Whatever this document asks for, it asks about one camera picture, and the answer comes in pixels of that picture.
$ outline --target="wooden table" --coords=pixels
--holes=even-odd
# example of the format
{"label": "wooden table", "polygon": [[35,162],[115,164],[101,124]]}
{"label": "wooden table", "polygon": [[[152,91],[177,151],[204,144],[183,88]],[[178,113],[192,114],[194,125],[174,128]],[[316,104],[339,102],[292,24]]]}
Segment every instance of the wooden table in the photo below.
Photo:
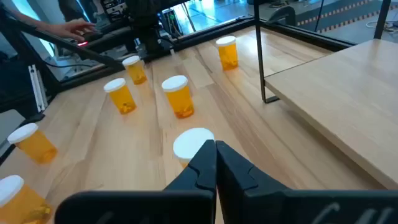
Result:
{"label": "wooden table", "polygon": [[371,40],[266,78],[283,99],[389,189],[398,188],[398,45]]}
{"label": "wooden table", "polygon": [[[59,94],[39,123],[60,151],[37,166],[16,149],[0,167],[0,178],[18,174],[57,206],[81,190],[162,190],[182,171],[174,157],[175,138],[204,127],[264,172],[296,189],[380,189],[372,177],[307,125],[282,101],[261,100],[256,33],[234,33],[239,68],[223,72],[215,40],[147,64],[148,82],[135,86],[120,72]],[[322,57],[329,51],[276,34],[262,33],[266,74]],[[195,114],[177,119],[161,83],[186,75]],[[103,91],[124,77],[137,109],[121,116]],[[222,223],[220,208],[217,223]]]}

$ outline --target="white bottle cap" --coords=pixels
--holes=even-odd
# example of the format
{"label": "white bottle cap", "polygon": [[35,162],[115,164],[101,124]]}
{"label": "white bottle cap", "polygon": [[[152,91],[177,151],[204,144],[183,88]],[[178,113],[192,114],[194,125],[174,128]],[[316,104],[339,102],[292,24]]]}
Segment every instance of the white bottle cap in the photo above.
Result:
{"label": "white bottle cap", "polygon": [[205,128],[192,128],[182,133],[173,144],[173,151],[181,162],[188,163],[206,140],[214,140],[214,134]]}
{"label": "white bottle cap", "polygon": [[117,78],[117,79],[114,79],[114,80],[108,82],[104,86],[104,90],[105,90],[105,92],[110,93],[110,92],[113,92],[115,90],[122,88],[125,84],[126,84],[126,80],[124,78]]}
{"label": "white bottle cap", "polygon": [[10,142],[10,144],[21,142],[31,137],[38,130],[38,128],[38,125],[35,123],[23,125],[22,127],[15,130],[13,133],[11,133],[8,136],[7,140]]}
{"label": "white bottle cap", "polygon": [[186,87],[188,84],[188,79],[183,75],[176,75],[174,77],[170,77],[162,83],[163,91],[166,93],[175,92],[177,90],[181,90]]}
{"label": "white bottle cap", "polygon": [[0,208],[5,206],[24,185],[24,179],[18,175],[11,175],[0,180]]}
{"label": "white bottle cap", "polygon": [[216,44],[219,47],[226,47],[228,45],[235,44],[235,42],[236,42],[236,37],[227,36],[227,37],[222,37],[222,38],[218,39],[216,41]]}
{"label": "white bottle cap", "polygon": [[139,56],[135,55],[135,56],[131,56],[131,57],[124,59],[122,64],[124,66],[129,66],[129,65],[134,65],[138,61],[140,61],[140,58],[139,58]]}

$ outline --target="wooden tabletop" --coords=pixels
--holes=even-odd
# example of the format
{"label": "wooden tabletop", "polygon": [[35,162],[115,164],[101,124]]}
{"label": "wooden tabletop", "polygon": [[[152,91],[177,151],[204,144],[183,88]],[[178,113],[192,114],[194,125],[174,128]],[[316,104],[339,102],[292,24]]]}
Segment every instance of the wooden tabletop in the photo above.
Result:
{"label": "wooden tabletop", "polygon": [[370,40],[267,86],[389,189],[398,188],[398,44]]}
{"label": "wooden tabletop", "polygon": [[[261,100],[254,28],[234,33],[239,68],[223,72],[215,40],[146,65],[148,81],[134,85],[126,72],[59,94],[39,127],[60,151],[37,166],[14,150],[0,167],[0,178],[18,174],[53,206],[81,190],[162,190],[182,171],[173,155],[175,138],[190,128],[211,130],[245,158],[295,189],[380,189],[336,147],[283,101]],[[329,51],[264,30],[266,74],[314,60]],[[185,75],[195,114],[177,119],[161,83]],[[120,115],[103,91],[124,77],[137,108]],[[217,223],[222,223],[217,209]]]}

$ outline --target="person's hand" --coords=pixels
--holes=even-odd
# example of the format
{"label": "person's hand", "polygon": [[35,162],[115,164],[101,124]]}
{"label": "person's hand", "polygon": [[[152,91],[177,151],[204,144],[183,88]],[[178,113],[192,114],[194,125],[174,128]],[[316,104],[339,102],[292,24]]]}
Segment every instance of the person's hand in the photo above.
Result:
{"label": "person's hand", "polygon": [[93,32],[95,24],[82,19],[72,20],[64,24],[49,24],[47,31],[61,38],[73,38],[79,42],[85,41],[81,36],[85,32]]}

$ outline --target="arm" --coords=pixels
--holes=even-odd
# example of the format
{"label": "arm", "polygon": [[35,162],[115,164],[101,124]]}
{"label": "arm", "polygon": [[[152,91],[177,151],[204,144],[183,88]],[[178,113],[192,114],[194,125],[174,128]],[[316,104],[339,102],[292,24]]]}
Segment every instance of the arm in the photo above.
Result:
{"label": "arm", "polygon": [[38,21],[27,15],[24,15],[19,11],[11,10],[11,14],[22,22],[36,26],[40,30],[47,31],[62,38],[73,38],[79,42],[83,42],[85,40],[81,36],[82,33],[86,32],[87,30],[95,30],[95,24],[83,20],[73,20],[64,24],[48,24],[46,22]]}

